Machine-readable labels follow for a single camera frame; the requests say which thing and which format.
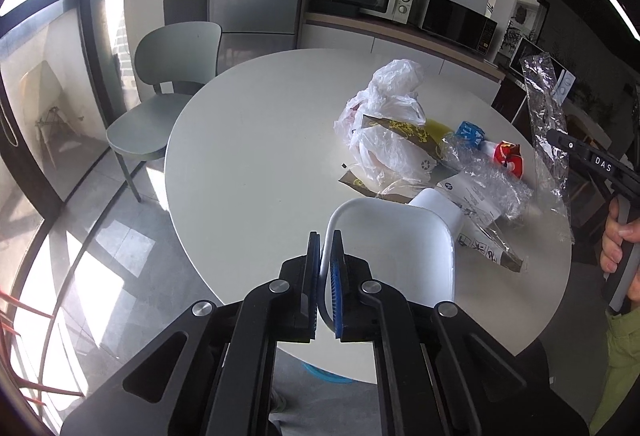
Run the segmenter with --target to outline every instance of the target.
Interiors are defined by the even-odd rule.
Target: tiled floor
[[[45,384],[91,394],[193,302],[218,302],[175,234],[166,210],[162,162],[146,164],[134,178],[143,202],[124,189],[88,240],[124,180],[109,152],[43,245],[22,297],[50,312],[66,270],[88,243],[52,331]],[[14,366],[35,378],[47,320],[19,311],[16,327],[24,333],[14,348]],[[380,433],[376,386],[324,382],[284,352],[278,352],[274,383],[288,400],[288,409],[278,415],[285,436]],[[82,399],[44,394],[43,401],[45,422],[59,430]]]
[[[6,197],[0,202],[0,290],[9,292],[42,217],[8,172],[2,171],[1,177]]]

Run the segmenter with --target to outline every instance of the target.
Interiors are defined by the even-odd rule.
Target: gray chair seat
[[[142,161],[164,156],[169,135],[191,95],[161,93],[123,114],[107,129],[111,148]]]

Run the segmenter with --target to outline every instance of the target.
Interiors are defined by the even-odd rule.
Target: gray chair
[[[139,161],[162,158],[169,135],[190,95],[163,93],[161,82],[206,84],[216,76],[220,26],[213,22],[181,22],[153,30],[136,49],[134,68],[140,80],[156,94],[127,111],[107,128],[107,140],[116,154],[127,184],[136,199],[123,156]]]

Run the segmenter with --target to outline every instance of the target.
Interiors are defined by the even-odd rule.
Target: human hand
[[[602,252],[600,254],[600,267],[607,273],[613,273],[618,268],[622,259],[622,241],[640,242],[640,220],[635,220],[628,225],[620,225],[616,220],[620,207],[618,198],[613,198],[609,204],[609,217],[602,235]],[[629,290],[626,292],[632,303],[632,308],[640,306],[640,270],[636,273]]]

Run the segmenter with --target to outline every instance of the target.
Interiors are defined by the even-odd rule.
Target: kitchen cabinet
[[[373,37],[353,31],[305,24],[300,34],[299,49],[333,48],[338,50],[355,50],[370,53]]]
[[[444,61],[440,76],[456,82],[461,88],[465,88],[489,105],[494,101],[495,95],[500,88],[499,82],[450,61]]]
[[[422,66],[425,75],[439,74],[442,69],[442,64],[444,63],[443,59],[435,55],[383,39],[375,39],[373,41],[373,50],[371,50],[371,53],[384,57],[392,57],[394,59],[409,59],[415,61]]]

